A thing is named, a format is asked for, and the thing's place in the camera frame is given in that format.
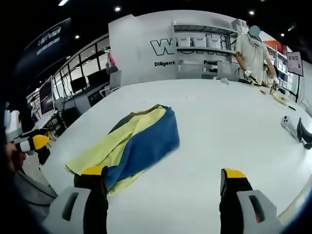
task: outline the monitor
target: monitor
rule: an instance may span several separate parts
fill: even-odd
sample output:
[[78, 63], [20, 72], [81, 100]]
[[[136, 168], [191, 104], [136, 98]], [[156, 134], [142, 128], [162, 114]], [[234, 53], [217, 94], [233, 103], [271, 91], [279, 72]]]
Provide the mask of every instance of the monitor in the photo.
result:
[[72, 80], [70, 84], [74, 93], [87, 87], [87, 81], [85, 77], [80, 77], [78, 79]]
[[54, 110], [51, 78], [49, 78], [41, 86], [39, 90], [39, 99], [42, 115], [51, 110]]
[[109, 78], [110, 75], [106, 73], [106, 69], [88, 75], [90, 86], [99, 86], [104, 83], [109, 83]]

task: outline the banner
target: banner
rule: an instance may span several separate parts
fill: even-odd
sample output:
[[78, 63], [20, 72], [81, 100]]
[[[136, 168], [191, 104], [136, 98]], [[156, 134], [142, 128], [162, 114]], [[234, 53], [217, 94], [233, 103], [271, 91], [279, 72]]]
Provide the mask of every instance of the banner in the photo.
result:
[[71, 19], [66, 19], [27, 46], [15, 66], [14, 75], [34, 79], [40, 72], [72, 52]]

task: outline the white storage box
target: white storage box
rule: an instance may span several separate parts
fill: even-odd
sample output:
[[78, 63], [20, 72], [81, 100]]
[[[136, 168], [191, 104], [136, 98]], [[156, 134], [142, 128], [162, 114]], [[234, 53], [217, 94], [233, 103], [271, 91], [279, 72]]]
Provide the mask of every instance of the white storage box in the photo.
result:
[[191, 38], [176, 38], [178, 46], [191, 46]]
[[287, 82], [292, 84], [293, 83], [293, 78], [290, 76], [287, 76]]
[[286, 87], [286, 89], [292, 90], [292, 89], [293, 89], [293, 85], [287, 82], [287, 87]]
[[277, 68], [278, 68], [280, 71], [283, 71], [283, 62], [278, 62]]
[[287, 72], [287, 66], [283, 64], [283, 72]]
[[221, 40], [218, 38], [207, 38], [207, 47], [220, 49]]
[[206, 38], [204, 37], [192, 38], [192, 41], [193, 46], [206, 47]]

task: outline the white table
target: white table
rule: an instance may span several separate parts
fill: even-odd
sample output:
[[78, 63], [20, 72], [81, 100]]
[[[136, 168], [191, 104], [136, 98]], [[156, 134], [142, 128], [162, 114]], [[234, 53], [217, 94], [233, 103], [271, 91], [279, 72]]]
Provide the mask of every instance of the white table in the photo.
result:
[[108, 233], [219, 233], [220, 173], [241, 170], [284, 211], [312, 172], [312, 151], [281, 127], [283, 115], [312, 132], [312, 119], [262, 95], [258, 87], [219, 80], [166, 80], [120, 88], [84, 113], [58, 139], [41, 170], [59, 194], [73, 186], [65, 163], [97, 143], [131, 111], [171, 106], [180, 147], [109, 198]]

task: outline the ceiling light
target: ceiling light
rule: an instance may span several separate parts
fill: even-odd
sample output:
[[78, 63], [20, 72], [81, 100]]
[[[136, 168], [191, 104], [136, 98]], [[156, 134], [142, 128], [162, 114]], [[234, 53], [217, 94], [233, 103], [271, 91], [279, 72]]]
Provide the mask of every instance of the ceiling light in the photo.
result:
[[115, 7], [115, 12], [119, 12], [121, 10], [121, 7], [120, 6], [116, 6]]
[[293, 24], [287, 31], [290, 32], [294, 28], [295, 28], [295, 24]]
[[62, 0], [62, 1], [58, 4], [58, 6], [63, 6], [63, 5], [65, 5], [68, 1], [69, 1], [69, 0]]

